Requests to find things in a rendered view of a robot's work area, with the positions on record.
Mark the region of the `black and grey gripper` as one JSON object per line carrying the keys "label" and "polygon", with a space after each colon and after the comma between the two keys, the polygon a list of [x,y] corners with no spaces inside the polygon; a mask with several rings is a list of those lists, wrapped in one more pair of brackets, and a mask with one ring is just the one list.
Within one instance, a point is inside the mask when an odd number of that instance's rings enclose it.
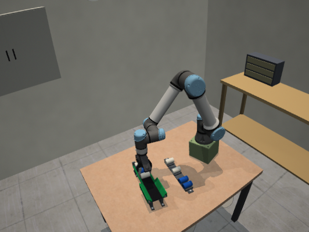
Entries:
{"label": "black and grey gripper", "polygon": [[[148,153],[148,152],[147,152]],[[137,172],[138,172],[138,175],[139,175],[139,177],[141,177],[141,170],[142,170],[142,164],[141,164],[141,161],[140,161],[140,159],[139,159],[139,156],[145,156],[145,155],[147,155],[147,153],[145,153],[145,154],[138,154],[138,153],[136,153],[136,155],[135,155],[135,158],[136,158],[136,161],[137,161],[137,163],[139,163],[137,166],[136,166],[136,169],[137,169]],[[148,159],[149,160],[149,159]],[[149,160],[149,163],[150,163],[150,167],[152,168],[152,163],[151,163],[151,161]]]}

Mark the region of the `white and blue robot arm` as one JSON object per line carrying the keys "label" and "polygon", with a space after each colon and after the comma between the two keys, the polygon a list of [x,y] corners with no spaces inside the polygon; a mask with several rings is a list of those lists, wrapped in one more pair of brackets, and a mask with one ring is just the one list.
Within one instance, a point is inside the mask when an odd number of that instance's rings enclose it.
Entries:
{"label": "white and blue robot arm", "polygon": [[[171,86],[172,85],[172,86]],[[193,100],[199,114],[197,115],[197,132],[195,141],[202,145],[207,145],[213,141],[218,141],[225,135],[225,129],[221,126],[218,118],[213,114],[209,102],[205,95],[206,84],[204,80],[194,73],[183,70],[171,80],[170,86],[151,113],[149,118],[143,121],[143,129],[138,129],[134,133],[135,150],[138,154],[145,154],[148,151],[147,144],[158,142],[166,138],[163,128],[157,127],[172,102],[179,92],[186,92],[189,99]],[[142,151],[140,151],[142,150]]]}

